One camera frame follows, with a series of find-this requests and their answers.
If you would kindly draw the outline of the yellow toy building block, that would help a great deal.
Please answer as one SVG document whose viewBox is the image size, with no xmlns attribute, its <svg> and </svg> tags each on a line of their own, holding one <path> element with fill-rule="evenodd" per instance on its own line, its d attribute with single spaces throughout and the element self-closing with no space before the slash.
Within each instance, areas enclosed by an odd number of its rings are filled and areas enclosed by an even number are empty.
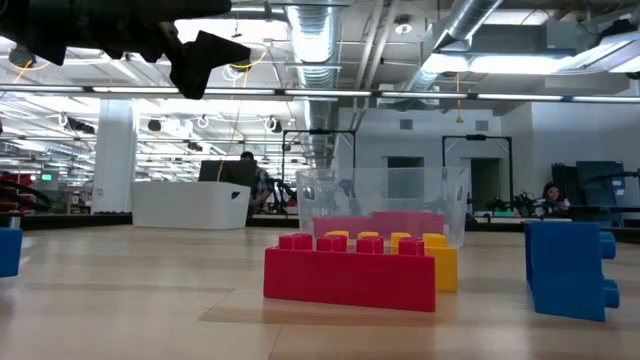
<svg viewBox="0 0 640 360">
<path fill-rule="evenodd" d="M 458 290 L 458 253 L 457 248 L 450 246 L 444 234 L 427 232 L 413 237 L 407 232 L 392 232 L 386 240 L 378 232 L 364 231 L 356 235 L 356 240 L 362 238 L 379 238 L 382 247 L 389 247 L 392 254 L 399 253 L 401 240 L 415 240 L 422 243 L 419 248 L 425 255 L 435 259 L 435 280 L 438 292 L 455 293 Z"/>
</svg>

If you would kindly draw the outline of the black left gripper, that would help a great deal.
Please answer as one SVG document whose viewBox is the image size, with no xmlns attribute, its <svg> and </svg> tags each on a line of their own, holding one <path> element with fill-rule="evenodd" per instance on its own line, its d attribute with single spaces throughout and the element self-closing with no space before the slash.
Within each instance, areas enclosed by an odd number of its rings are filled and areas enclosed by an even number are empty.
<svg viewBox="0 0 640 360">
<path fill-rule="evenodd" d="M 160 53 L 164 25 L 228 13 L 231 0 L 0 0 L 0 35 L 54 64 L 69 47 Z M 201 99 L 213 69 L 248 61 L 251 49 L 199 31 L 194 41 L 169 38 L 170 79 L 187 99 Z"/>
</svg>

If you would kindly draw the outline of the black robot station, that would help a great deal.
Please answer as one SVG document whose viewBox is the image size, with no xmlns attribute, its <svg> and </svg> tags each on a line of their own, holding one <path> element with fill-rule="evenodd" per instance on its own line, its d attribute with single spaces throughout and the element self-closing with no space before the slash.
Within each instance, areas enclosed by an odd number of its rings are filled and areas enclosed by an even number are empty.
<svg viewBox="0 0 640 360">
<path fill-rule="evenodd" d="M 275 191 L 275 207 L 280 214 L 287 214 L 298 206 L 297 192 L 281 179 L 273 180 Z"/>
<path fill-rule="evenodd" d="M 527 193 L 515 195 L 510 201 L 503 201 L 500 197 L 490 200 L 486 207 L 495 216 L 534 217 L 538 200 Z"/>
</svg>

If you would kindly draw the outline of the clear plastic bin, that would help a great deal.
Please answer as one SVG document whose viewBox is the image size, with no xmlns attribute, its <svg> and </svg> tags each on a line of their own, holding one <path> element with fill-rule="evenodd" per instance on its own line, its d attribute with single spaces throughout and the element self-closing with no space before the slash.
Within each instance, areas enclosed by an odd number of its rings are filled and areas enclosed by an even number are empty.
<svg viewBox="0 0 640 360">
<path fill-rule="evenodd" d="M 430 212 L 444 216 L 450 246 L 464 244 L 470 185 L 465 168 L 311 169 L 298 171 L 296 180 L 299 227 L 304 232 L 314 235 L 314 217 Z"/>
</svg>

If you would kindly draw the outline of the red storage bin rack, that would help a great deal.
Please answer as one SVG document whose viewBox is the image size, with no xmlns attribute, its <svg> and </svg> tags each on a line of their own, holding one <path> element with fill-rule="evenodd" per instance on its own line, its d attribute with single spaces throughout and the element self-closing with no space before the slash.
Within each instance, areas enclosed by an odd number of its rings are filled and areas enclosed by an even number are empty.
<svg viewBox="0 0 640 360">
<path fill-rule="evenodd" d="M 0 172 L 0 213 L 49 211 L 51 200 L 32 185 L 29 174 Z"/>
</svg>

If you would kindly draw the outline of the person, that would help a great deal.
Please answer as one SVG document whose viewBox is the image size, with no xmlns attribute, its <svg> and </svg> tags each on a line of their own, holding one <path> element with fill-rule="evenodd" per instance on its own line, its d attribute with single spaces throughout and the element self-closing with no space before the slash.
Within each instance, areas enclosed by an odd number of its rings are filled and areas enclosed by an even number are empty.
<svg viewBox="0 0 640 360">
<path fill-rule="evenodd" d="M 570 202 L 561 192 L 558 185 L 549 182 L 544 186 L 542 195 L 537 200 L 537 205 L 544 213 L 554 213 L 567 211 L 570 207 Z"/>
<path fill-rule="evenodd" d="M 254 183 L 251 187 L 248 216 L 252 217 L 260 212 L 274 191 L 273 183 L 268 172 L 260 167 L 256 168 Z"/>
</svg>

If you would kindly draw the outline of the long linear ceiling light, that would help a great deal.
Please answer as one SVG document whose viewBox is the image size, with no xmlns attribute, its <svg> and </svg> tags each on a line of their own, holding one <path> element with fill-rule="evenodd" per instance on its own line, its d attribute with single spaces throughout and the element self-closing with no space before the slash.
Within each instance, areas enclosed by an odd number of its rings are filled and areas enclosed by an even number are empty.
<svg viewBox="0 0 640 360">
<path fill-rule="evenodd" d="M 181 93 L 173 87 L 137 86 L 74 86 L 74 85 L 19 85 L 0 84 L 0 93 L 22 93 L 64 96 L 131 97 L 131 98 L 175 98 Z M 545 95 L 503 93 L 459 93 L 459 92 L 401 92 L 367 90 L 323 90 L 323 89 L 272 89 L 272 88 L 207 88 L 205 98 L 303 98 L 338 99 L 371 98 L 389 100 L 462 100 L 505 102 L 552 102 L 588 104 L 640 105 L 640 96 L 606 95 Z"/>
</svg>

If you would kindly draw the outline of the blue toy building block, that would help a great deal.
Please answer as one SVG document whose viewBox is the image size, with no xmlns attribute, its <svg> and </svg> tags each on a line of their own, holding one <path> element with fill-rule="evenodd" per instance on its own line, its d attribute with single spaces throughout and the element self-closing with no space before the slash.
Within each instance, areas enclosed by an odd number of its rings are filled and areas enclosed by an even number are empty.
<svg viewBox="0 0 640 360">
<path fill-rule="evenodd" d="M 526 280 L 537 313 L 606 320 L 620 290 L 603 273 L 616 257 L 613 233 L 596 223 L 537 221 L 525 225 Z"/>
<path fill-rule="evenodd" d="M 0 278 L 18 275 L 23 231 L 19 228 L 0 228 Z"/>
</svg>

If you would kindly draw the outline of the white plastic bin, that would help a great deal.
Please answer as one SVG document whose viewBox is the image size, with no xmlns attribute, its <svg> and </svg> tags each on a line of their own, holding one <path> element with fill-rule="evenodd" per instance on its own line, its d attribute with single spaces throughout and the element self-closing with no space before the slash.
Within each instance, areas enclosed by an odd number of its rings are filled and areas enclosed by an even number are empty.
<svg viewBox="0 0 640 360">
<path fill-rule="evenodd" d="M 226 182 L 134 182 L 136 227 L 230 230 L 246 225 L 251 189 Z"/>
</svg>

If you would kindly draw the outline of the white building column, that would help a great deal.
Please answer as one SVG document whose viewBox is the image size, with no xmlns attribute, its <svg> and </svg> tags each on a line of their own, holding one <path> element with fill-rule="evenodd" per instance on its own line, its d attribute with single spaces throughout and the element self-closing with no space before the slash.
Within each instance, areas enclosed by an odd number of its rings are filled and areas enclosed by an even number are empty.
<svg viewBox="0 0 640 360">
<path fill-rule="evenodd" d="M 94 178 L 93 213 L 129 213 L 135 178 L 139 113 L 131 100 L 100 103 Z"/>
</svg>

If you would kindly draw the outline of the black monitor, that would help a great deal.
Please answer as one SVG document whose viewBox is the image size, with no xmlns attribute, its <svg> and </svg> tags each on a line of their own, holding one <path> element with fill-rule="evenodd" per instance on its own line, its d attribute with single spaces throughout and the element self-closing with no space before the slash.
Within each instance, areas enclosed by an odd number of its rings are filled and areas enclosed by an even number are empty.
<svg viewBox="0 0 640 360">
<path fill-rule="evenodd" d="M 255 161 L 207 160 L 200 166 L 199 182 L 226 182 L 252 187 L 258 166 Z"/>
</svg>

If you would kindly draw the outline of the red toy building block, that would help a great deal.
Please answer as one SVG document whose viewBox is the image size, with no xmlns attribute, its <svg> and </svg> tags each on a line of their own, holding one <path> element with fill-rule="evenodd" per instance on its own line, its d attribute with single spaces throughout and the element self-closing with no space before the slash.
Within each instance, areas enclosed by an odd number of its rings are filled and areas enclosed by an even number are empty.
<svg viewBox="0 0 640 360">
<path fill-rule="evenodd" d="M 393 233 L 422 237 L 425 233 L 444 235 L 445 219 L 441 214 L 414 211 L 376 211 L 371 214 L 373 230 L 387 240 Z"/>
<path fill-rule="evenodd" d="M 423 244 L 401 240 L 396 254 L 377 238 L 351 251 L 337 237 L 286 235 L 265 250 L 266 298 L 418 312 L 436 310 L 436 263 Z"/>
<path fill-rule="evenodd" d="M 312 219 L 313 234 L 324 236 L 333 231 L 346 231 L 350 239 L 354 239 L 361 232 L 375 231 L 372 217 L 314 217 Z"/>
</svg>

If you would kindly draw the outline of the dark equipment rack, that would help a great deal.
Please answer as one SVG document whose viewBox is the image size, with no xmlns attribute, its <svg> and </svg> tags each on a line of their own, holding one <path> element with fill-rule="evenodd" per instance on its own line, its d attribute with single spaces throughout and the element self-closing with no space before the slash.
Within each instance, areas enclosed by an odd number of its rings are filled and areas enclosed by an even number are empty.
<svg viewBox="0 0 640 360">
<path fill-rule="evenodd" d="M 573 221 L 622 228 L 634 222 L 626 215 L 640 215 L 640 203 L 624 205 L 626 181 L 636 180 L 640 187 L 640 168 L 627 171 L 619 161 L 577 161 L 574 166 L 553 164 L 551 175 L 570 203 Z"/>
</svg>

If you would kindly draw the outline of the black metal frame stand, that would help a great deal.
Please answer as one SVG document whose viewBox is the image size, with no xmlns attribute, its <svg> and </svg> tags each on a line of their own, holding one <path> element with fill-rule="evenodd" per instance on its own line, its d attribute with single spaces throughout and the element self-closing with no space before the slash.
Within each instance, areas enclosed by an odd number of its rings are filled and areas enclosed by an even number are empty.
<svg viewBox="0 0 640 360">
<path fill-rule="evenodd" d="M 446 147 L 448 139 L 465 140 L 465 141 L 487 141 L 492 140 L 495 144 L 501 147 L 508 155 L 508 176 L 509 176 L 509 198 L 510 201 L 514 199 L 514 172 L 513 172 L 513 138 L 510 136 L 490 136 L 484 134 L 468 134 L 468 135 L 443 135 L 441 136 L 441 164 L 443 167 L 447 166 L 447 152 Z M 505 141 L 507 146 L 504 147 L 499 141 Z"/>
</svg>

